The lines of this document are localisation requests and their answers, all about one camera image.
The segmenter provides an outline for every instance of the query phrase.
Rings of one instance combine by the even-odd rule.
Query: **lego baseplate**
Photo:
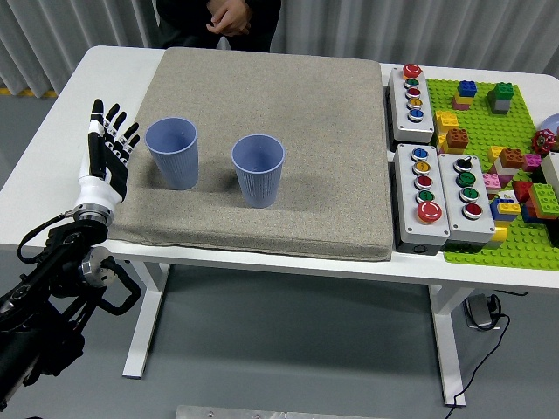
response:
[[[477,155],[484,173],[491,168],[487,156],[491,146],[519,148],[522,153],[532,152],[531,139],[536,129],[518,86],[514,86],[508,114],[493,115],[486,96],[494,88],[494,83],[476,83],[478,92],[467,111],[452,109],[452,97],[458,84],[454,80],[427,79],[432,111],[451,111],[457,115],[459,127],[467,130],[470,139],[465,154]],[[529,175],[523,170],[519,170],[514,179],[530,181]],[[559,249],[549,242],[545,226],[524,223],[521,216],[511,224],[507,241],[499,249],[482,250],[479,253],[446,251],[445,260],[456,264],[559,271]]]

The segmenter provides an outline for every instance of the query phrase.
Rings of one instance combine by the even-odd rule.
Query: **person's hand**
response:
[[[252,10],[245,0],[211,0],[208,10],[213,15],[208,31],[226,37],[249,33]]]

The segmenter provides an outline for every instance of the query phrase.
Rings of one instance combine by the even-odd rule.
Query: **white table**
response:
[[[0,249],[15,251],[28,231],[73,208],[79,193],[77,176],[86,150],[86,132],[93,101],[101,98],[107,106],[118,102],[128,113],[128,121],[134,120],[162,55],[163,50],[106,46],[94,47],[86,54],[0,192],[0,214],[3,215],[0,217]],[[385,85],[390,68],[391,65],[382,65]],[[518,85],[537,127],[549,115],[559,113],[559,101],[556,100],[559,80],[551,76],[423,68],[427,79],[470,79],[493,83],[506,81]],[[32,239],[25,249],[39,251],[45,245],[45,240],[46,231]],[[393,251],[389,262],[365,263],[250,252],[152,247],[114,240],[108,240],[103,245],[116,258],[131,260],[147,286],[123,372],[134,378],[141,377],[145,366],[170,264],[429,285],[447,404],[453,404],[454,395],[463,388],[451,311],[474,288],[559,291],[559,272],[477,265],[467,266],[466,269],[464,265],[446,263],[440,253],[429,257]],[[465,404],[464,396],[458,398],[458,404]]]

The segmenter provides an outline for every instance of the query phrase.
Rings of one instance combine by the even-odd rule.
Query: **person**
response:
[[[269,52],[281,0],[157,0],[162,47],[216,48],[225,36],[233,50]]]

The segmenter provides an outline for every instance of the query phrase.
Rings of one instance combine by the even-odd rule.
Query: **plastic cup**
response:
[[[184,118],[158,120],[146,131],[155,164],[172,189],[190,189],[198,182],[198,131]]]
[[[253,208],[274,203],[280,186],[286,150],[270,135],[252,134],[241,138],[231,150],[243,198]]]

